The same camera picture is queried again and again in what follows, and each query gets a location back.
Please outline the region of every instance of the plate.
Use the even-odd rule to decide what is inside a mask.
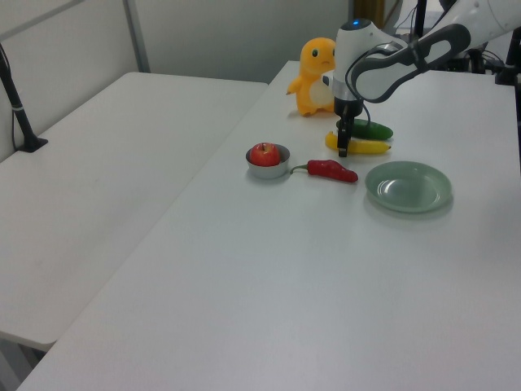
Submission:
[[[414,161],[392,161],[373,168],[366,188],[378,204],[407,213],[428,212],[452,198],[452,186],[442,172]]]

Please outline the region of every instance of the table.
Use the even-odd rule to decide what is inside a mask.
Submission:
[[[0,164],[0,337],[47,350],[267,85],[129,73]]]
[[[285,95],[297,73],[282,69],[20,391],[517,389],[514,91],[428,72],[369,106],[395,138],[342,160],[357,185],[254,179],[257,142],[287,146],[290,165],[338,159],[323,145],[336,118],[300,117]],[[403,159],[446,173],[453,203],[369,201],[367,172]]]

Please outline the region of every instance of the white table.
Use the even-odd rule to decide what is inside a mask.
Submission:
[[[49,349],[267,85],[130,73],[0,164],[0,337]]]
[[[430,72],[374,120],[387,156],[350,156],[357,185],[247,173],[257,142],[291,164],[335,158],[336,118],[302,118],[289,63],[20,391],[517,389],[521,188],[514,91]],[[484,97],[493,102],[493,110]],[[377,164],[445,172],[453,203],[388,212]]]

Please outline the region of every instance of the orange plush dinosaur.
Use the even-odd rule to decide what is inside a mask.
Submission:
[[[296,106],[302,116],[311,116],[318,109],[333,112],[335,96],[321,75],[335,69],[335,41],[314,38],[300,53],[300,74],[287,87],[287,94],[296,93]]]

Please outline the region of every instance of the metal bowl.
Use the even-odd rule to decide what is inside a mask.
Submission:
[[[261,179],[275,179],[282,177],[287,172],[287,165],[290,160],[290,151],[286,147],[280,144],[274,144],[280,154],[280,163],[271,167],[261,167],[254,165],[250,161],[250,150],[246,152],[247,165],[250,167],[250,172]]]

